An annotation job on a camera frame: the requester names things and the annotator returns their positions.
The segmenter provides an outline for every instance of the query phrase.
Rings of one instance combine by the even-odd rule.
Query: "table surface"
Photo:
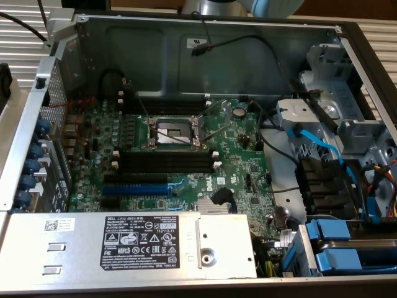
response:
[[[43,0],[45,13],[48,16],[51,8],[61,7],[61,0]],[[131,9],[113,7],[113,9],[175,12],[173,10]],[[47,37],[44,23],[36,0],[2,0],[0,11],[8,13],[36,28]],[[316,17],[291,16],[292,19],[319,19]],[[365,20],[365,19],[338,19],[321,17],[321,20],[348,20],[357,22],[370,42],[373,50],[397,86],[397,21],[392,20]],[[13,76],[18,79],[23,89],[30,89],[35,79],[40,59],[48,53],[42,42],[33,33],[7,19],[0,19],[0,62],[8,63]],[[363,88],[374,116],[380,120],[367,90]]]

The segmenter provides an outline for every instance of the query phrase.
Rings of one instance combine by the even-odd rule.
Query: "label sticker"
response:
[[[107,216],[100,266],[106,271],[180,268],[178,216]]]
[[[226,184],[225,177],[217,177],[216,183],[217,183],[218,185],[225,185],[225,184]]]
[[[44,231],[71,232],[74,230],[75,218],[70,219],[48,219],[45,221]]]
[[[206,43],[207,39],[196,39],[196,38],[188,38],[186,43],[186,48],[195,48],[198,45],[202,45]]]
[[[282,230],[280,234],[280,246],[288,247],[288,245],[292,242],[295,233],[292,232],[291,229]]]

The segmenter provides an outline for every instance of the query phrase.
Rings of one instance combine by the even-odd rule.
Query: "green circuit board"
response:
[[[247,104],[239,103],[236,99],[228,100],[228,102],[232,109],[240,107],[247,110]],[[204,117],[205,135],[216,132],[225,126],[226,112],[222,108],[213,110]],[[75,151],[74,186],[69,203],[70,212],[200,211],[199,199],[211,202],[210,197],[217,190],[227,187],[234,191],[238,213],[247,214],[252,232],[268,237],[280,235],[275,226],[275,220],[271,224],[266,224],[267,218],[270,215],[275,215],[273,195],[261,193],[256,188],[247,189],[246,186],[247,174],[253,181],[267,171],[264,152],[262,150],[255,151],[257,119],[254,113],[247,112],[243,119],[232,117],[230,126],[226,130],[212,139],[204,141],[207,150],[211,148],[219,152],[219,161],[222,162],[222,165],[214,173],[168,174],[168,183],[183,181],[173,190],[172,195],[124,196],[121,198],[118,209],[101,207],[104,175],[115,171],[111,167],[115,145],[123,151],[150,151],[146,146],[148,144],[147,118],[142,115],[122,115],[106,101],[100,109],[87,110],[82,117],[90,119],[92,123],[92,128],[86,132],[84,138],[87,137],[91,141],[94,137],[97,138],[99,149],[90,151],[89,160],[84,158],[83,147],[79,147]],[[133,137],[127,131],[131,123],[134,123],[135,129]],[[251,139],[246,148],[243,148],[239,142],[238,137],[242,134]],[[183,145],[174,145],[172,148],[186,150],[186,146]],[[226,205],[223,206],[223,210],[227,212]]]

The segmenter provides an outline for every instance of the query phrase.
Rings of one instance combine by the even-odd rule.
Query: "motherboard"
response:
[[[65,146],[71,144],[66,150],[74,181],[69,212],[227,214],[230,204],[211,201],[227,189],[252,233],[280,235],[273,194],[254,184],[268,170],[257,114],[247,103],[206,99],[199,117],[149,114],[126,113],[106,100],[81,115],[69,113]],[[260,183],[270,187],[265,179]]]

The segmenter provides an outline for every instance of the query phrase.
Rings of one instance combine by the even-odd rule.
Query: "power supply label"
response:
[[[180,266],[178,216],[107,216],[100,266],[111,270]]]

